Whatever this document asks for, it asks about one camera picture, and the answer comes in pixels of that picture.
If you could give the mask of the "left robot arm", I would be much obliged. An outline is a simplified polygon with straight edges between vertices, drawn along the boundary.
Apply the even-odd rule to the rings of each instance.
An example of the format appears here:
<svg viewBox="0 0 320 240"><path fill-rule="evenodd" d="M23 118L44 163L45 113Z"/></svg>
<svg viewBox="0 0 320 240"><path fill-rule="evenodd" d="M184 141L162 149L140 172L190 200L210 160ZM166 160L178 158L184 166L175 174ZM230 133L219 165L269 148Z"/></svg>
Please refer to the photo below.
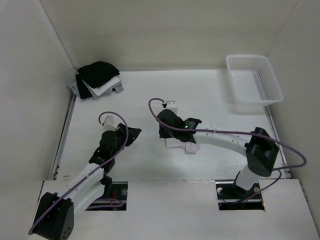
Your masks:
<svg viewBox="0 0 320 240"><path fill-rule="evenodd" d="M130 146L141 131L122 123L108 127L79 175L60 191L46 192L40 198L29 234L47 240L67 240L74 229L75 217L96 199L105 200L112 195L112 179L108 173L115 165L115 157Z"/></svg>

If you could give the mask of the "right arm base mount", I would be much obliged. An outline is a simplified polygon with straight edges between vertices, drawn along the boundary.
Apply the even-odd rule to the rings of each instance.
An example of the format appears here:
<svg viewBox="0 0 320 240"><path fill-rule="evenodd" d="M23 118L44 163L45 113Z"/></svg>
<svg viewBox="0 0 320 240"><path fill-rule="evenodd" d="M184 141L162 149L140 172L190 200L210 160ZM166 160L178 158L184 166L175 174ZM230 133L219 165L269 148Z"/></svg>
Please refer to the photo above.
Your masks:
<svg viewBox="0 0 320 240"><path fill-rule="evenodd" d="M257 182L250 190L238 188L231 181L218 181L215 187L220 211L265 210L262 195L256 194L260 190Z"/></svg>

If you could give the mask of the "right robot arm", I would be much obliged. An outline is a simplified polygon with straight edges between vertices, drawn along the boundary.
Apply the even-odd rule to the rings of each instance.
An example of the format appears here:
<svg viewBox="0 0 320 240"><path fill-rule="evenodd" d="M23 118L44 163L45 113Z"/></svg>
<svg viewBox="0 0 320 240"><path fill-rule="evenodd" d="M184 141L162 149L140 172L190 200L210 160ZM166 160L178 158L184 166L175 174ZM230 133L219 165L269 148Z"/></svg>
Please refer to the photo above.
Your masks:
<svg viewBox="0 0 320 240"><path fill-rule="evenodd" d="M173 148L178 142L185 144L186 150L196 153L201 145L212 145L234 151L246 157L247 164L236 175L231 192L236 199L246 199L254 192L255 184L261 177L270 177L278 156L279 147L273 141L265 139L268 133L256 127L250 140L238 134L222 134L211 126L196 118L182 120L170 109L162 110L157 116L159 137L168 141Z"/></svg>

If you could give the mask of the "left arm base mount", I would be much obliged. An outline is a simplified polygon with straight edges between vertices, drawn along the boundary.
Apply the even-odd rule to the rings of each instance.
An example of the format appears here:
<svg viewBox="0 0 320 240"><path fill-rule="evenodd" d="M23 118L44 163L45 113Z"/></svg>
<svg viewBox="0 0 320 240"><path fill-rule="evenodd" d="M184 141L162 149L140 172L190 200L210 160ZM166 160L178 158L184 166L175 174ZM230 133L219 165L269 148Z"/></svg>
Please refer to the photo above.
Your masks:
<svg viewBox="0 0 320 240"><path fill-rule="evenodd" d="M129 184L127 181L116 181L103 195L98 197L86 209L87 211L125 211L127 209Z"/></svg>

